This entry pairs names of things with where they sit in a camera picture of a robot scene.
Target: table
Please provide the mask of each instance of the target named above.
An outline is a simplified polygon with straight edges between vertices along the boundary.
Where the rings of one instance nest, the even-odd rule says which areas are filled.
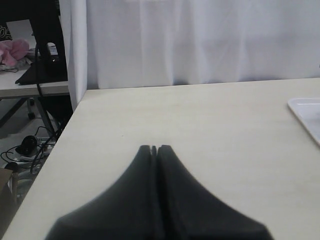
[[[3,240],[43,240],[111,186],[140,145],[171,145],[209,191],[276,240],[320,237],[320,147],[287,107],[320,78],[88,90]]]
[[[4,119],[0,120],[1,125],[4,124],[26,101],[26,98],[34,98],[44,125],[51,129],[50,120],[47,118],[40,102],[38,101],[39,92],[36,84],[32,85],[18,85],[15,84],[29,68],[28,65],[21,67],[18,72],[0,71],[0,99],[15,99],[21,98],[14,107],[4,116]],[[65,95],[69,94],[68,82],[52,82],[40,84],[42,94],[44,96],[52,95]]]

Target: pink plush toy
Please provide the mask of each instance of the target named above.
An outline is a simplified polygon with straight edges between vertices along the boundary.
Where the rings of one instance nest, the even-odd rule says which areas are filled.
[[[0,63],[14,66],[27,55],[29,43],[23,39],[0,41]]]

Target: curtain fold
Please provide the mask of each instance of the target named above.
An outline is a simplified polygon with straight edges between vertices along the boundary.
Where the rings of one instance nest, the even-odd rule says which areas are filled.
[[[320,76],[318,0],[64,0],[73,106],[89,89]]]

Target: black pointed object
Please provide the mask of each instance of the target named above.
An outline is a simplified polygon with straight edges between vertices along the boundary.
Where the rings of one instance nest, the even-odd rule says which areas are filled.
[[[156,148],[141,146],[123,175],[101,196],[57,220],[47,240],[160,240]]]
[[[273,239],[264,225],[232,209],[197,182],[170,146],[159,148],[156,163],[166,239]]]

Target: floor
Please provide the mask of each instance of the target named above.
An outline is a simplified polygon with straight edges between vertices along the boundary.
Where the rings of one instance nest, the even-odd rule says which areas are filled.
[[[0,101],[0,116],[8,111],[15,100],[4,99]],[[36,106],[32,107],[35,113],[35,119],[29,120],[27,104],[25,103],[11,118],[0,128],[0,153],[21,144],[22,140],[29,135],[34,135],[39,126],[43,126],[43,121],[40,118]],[[39,130],[38,136],[47,137],[45,129]],[[5,165],[5,162],[0,159],[0,168]]]

